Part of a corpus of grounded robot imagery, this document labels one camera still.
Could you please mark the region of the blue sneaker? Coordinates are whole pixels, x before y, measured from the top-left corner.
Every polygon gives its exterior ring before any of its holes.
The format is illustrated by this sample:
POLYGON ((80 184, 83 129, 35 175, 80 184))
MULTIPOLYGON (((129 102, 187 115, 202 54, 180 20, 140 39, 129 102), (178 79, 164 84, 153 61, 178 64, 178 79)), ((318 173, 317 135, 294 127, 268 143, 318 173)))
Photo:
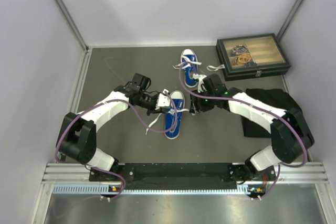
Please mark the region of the blue sneaker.
POLYGON ((197 74, 198 66, 202 63, 198 61, 197 55, 191 49, 184 49, 180 56, 180 63, 173 66, 174 69, 184 71, 184 83, 188 88, 195 88, 198 85, 194 74, 197 74))
POLYGON ((182 113, 189 112, 185 107, 185 97, 181 91, 170 94, 171 106, 164 116, 164 134, 169 140, 176 139, 180 134, 182 113))

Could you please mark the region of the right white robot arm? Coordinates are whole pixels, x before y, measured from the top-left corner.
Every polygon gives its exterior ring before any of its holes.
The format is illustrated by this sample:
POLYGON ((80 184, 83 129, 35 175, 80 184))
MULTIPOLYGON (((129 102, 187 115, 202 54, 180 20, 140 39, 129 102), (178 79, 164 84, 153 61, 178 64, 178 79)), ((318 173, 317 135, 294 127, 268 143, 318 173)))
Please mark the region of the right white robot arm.
POLYGON ((214 108, 224 109, 261 126, 270 134, 271 144, 247 158, 243 165, 245 178, 258 179, 271 166, 282 164, 294 168, 295 161, 303 156, 314 139, 300 110, 284 110, 253 99, 236 88, 226 88, 217 74, 193 74, 197 90, 190 92, 190 112, 199 114, 214 108))

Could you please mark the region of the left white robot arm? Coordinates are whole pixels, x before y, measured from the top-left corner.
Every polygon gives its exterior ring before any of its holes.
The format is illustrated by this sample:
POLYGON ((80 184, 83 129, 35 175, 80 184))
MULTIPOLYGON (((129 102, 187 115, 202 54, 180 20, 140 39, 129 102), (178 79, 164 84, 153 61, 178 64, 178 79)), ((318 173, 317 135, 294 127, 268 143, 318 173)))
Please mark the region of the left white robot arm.
POLYGON ((133 79, 118 86, 93 107, 75 114, 65 115, 58 140, 56 155, 65 155, 76 162, 91 166, 107 180, 114 180, 119 174, 116 158, 97 147, 97 132, 113 117, 136 106, 147 110, 147 114, 168 113, 174 106, 167 90, 150 94, 147 92, 151 79, 135 73, 133 79))

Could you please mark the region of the black glass-lid jewelry box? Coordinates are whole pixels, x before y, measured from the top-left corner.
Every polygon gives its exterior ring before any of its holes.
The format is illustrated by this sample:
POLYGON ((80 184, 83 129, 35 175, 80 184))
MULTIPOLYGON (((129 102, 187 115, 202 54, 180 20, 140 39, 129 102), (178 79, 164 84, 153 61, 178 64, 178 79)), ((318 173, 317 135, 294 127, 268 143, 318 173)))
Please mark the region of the black glass-lid jewelry box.
POLYGON ((291 67, 274 33, 218 39, 216 53, 226 81, 285 75, 291 67))

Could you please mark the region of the black cloth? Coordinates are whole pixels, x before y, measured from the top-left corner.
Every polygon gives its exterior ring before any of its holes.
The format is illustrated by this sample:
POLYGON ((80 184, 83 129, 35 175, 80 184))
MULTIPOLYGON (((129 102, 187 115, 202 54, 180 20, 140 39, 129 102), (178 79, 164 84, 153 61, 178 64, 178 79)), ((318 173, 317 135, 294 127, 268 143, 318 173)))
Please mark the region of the black cloth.
MULTIPOLYGON (((253 99, 259 100, 269 106, 290 110, 295 108, 302 112, 299 104, 282 89, 246 89, 246 94, 253 99)), ((270 133, 251 120, 241 117, 244 137, 270 138, 270 133)))

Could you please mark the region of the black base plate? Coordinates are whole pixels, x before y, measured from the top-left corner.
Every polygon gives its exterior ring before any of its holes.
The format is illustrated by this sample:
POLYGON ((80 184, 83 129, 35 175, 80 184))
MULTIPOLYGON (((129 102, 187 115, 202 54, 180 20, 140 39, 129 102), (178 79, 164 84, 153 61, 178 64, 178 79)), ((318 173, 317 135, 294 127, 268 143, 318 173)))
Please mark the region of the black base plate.
POLYGON ((117 174, 126 189, 233 189, 237 182, 258 184, 275 180, 275 169, 250 174, 243 164, 233 163, 125 163, 117 174))

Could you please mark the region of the aluminium frame rail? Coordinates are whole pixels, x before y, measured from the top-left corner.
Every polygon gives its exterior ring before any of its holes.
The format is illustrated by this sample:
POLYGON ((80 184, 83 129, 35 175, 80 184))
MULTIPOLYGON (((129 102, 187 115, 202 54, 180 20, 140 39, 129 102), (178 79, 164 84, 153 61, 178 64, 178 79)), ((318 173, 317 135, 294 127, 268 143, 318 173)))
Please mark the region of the aluminium frame rail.
POLYGON ((322 163, 308 162, 302 167, 273 166, 250 174, 242 163, 126 163, 116 175, 99 172, 80 164, 47 164, 44 183, 119 182, 148 179, 210 179, 214 182, 272 182, 287 184, 326 183, 328 177, 322 163))

